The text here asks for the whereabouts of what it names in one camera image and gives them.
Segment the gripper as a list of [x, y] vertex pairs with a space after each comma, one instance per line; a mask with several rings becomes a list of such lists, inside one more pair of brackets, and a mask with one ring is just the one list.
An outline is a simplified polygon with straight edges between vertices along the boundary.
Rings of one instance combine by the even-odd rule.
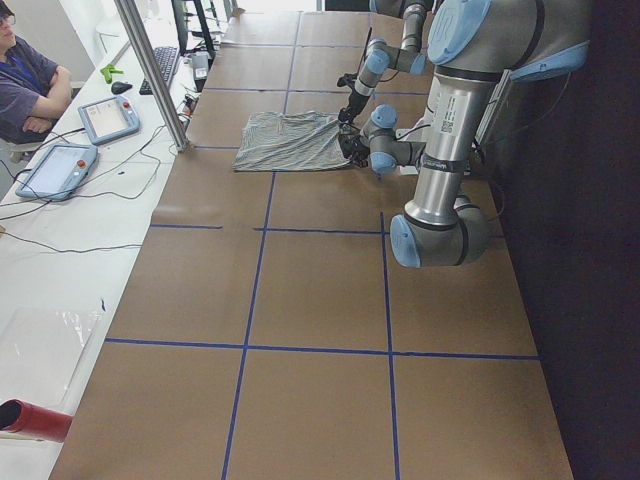
[[367, 168], [369, 164], [370, 149], [359, 139], [352, 141], [352, 155], [349, 164], [358, 168]]
[[365, 89], [364, 92], [360, 92], [356, 88], [353, 88], [349, 95], [348, 106], [340, 109], [338, 120], [341, 123], [351, 124], [360, 114], [360, 109], [363, 109], [367, 105], [369, 98], [369, 89]]

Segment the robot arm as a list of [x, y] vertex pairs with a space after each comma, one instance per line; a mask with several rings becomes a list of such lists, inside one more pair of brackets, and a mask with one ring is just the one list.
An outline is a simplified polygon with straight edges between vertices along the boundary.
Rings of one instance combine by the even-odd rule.
[[457, 266], [486, 249], [489, 226], [461, 190], [472, 143], [503, 75], [516, 82], [558, 77], [585, 62], [592, 5], [588, 1], [373, 1], [371, 11], [399, 18], [393, 47], [368, 43], [359, 71], [340, 79], [351, 90], [339, 119], [351, 123], [387, 70], [421, 74], [434, 67], [437, 102], [418, 141], [395, 135], [397, 114], [378, 106], [361, 129], [372, 169], [418, 171], [414, 197], [390, 224], [392, 250], [405, 267]]
[[362, 113], [387, 70], [423, 74], [427, 63], [422, 52], [423, 30], [428, 15], [436, 11], [436, 4], [425, 0], [369, 2], [372, 13], [403, 21], [402, 39], [399, 46], [394, 46], [384, 39], [368, 37], [358, 71], [345, 73], [337, 80], [338, 87], [351, 90], [347, 105], [338, 114], [341, 123], [352, 124]]

